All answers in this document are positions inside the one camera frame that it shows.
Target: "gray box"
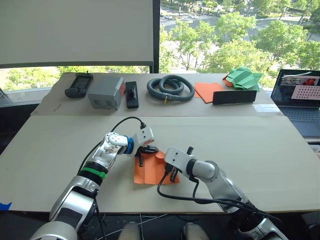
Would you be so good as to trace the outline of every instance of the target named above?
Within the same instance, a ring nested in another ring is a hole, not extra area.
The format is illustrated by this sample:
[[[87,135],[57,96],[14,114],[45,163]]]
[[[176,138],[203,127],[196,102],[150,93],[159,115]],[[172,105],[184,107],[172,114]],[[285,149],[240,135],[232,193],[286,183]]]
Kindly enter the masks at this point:
[[[124,78],[117,76],[105,76],[99,81],[93,80],[88,89],[89,100],[95,109],[117,110],[124,94]]]

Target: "green band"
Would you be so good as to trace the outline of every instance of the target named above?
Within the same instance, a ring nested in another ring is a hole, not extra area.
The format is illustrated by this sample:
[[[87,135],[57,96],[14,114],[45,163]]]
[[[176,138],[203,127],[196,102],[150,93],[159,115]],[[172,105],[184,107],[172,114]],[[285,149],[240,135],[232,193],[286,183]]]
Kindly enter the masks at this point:
[[[105,179],[105,177],[107,175],[103,171],[100,172],[100,171],[97,171],[97,170],[95,170],[93,168],[90,168],[90,167],[84,167],[84,168],[82,168],[82,170],[83,171],[88,171],[88,172],[93,173],[95,175],[98,175],[102,179]]]

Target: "table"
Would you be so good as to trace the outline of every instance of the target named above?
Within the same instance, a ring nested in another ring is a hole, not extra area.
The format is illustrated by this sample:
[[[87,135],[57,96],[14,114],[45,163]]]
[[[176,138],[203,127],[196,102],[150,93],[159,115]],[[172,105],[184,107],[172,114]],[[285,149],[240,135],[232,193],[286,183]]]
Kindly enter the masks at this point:
[[[104,76],[123,77],[125,82],[136,81],[138,89],[139,108],[127,109],[126,99],[122,98],[119,109],[96,109],[91,106],[88,95],[84,98],[71,99],[65,95],[65,89],[69,88],[75,79],[75,73],[64,73],[55,83],[50,93],[45,96],[41,104],[32,115],[77,115],[77,116],[265,116],[282,115],[278,107],[263,89],[257,92],[254,103],[212,105],[205,104],[201,98],[193,98],[187,102],[163,101],[152,98],[147,91],[147,82],[153,78],[164,77],[167,74],[117,74],[117,73],[93,73],[93,83],[102,80]],[[178,74],[191,83],[220,83],[225,89],[230,90],[222,83],[222,74]]]
[[[122,116],[31,116],[0,155],[0,202],[12,211],[49,212],[77,173],[87,152]],[[260,209],[269,212],[320,209],[319,159],[284,116],[184,116],[142,118],[163,152],[194,147],[199,160],[215,161]],[[117,132],[132,136],[130,120]],[[108,213],[217,213],[216,204],[167,199],[155,185],[134,184],[134,162],[120,155],[101,185],[97,201]],[[194,183],[163,192],[190,196]],[[200,184],[198,197],[209,197]]]

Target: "black handheld device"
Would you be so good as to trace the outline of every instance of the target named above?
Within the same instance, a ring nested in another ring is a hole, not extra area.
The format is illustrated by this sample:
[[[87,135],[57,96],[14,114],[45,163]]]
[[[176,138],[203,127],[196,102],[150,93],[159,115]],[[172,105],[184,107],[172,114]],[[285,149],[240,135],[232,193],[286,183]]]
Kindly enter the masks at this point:
[[[125,83],[126,106],[128,109],[139,107],[137,82],[128,81]]]
[[[64,90],[64,94],[72,99],[84,98],[94,76],[90,73],[76,73],[72,85]]]

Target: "laptop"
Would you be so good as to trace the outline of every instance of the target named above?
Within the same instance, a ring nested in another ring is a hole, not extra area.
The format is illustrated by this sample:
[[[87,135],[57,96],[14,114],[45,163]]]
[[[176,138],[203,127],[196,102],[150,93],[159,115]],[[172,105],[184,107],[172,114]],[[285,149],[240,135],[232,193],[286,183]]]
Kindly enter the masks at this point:
[[[303,137],[320,138],[320,71],[281,69],[271,98]]]

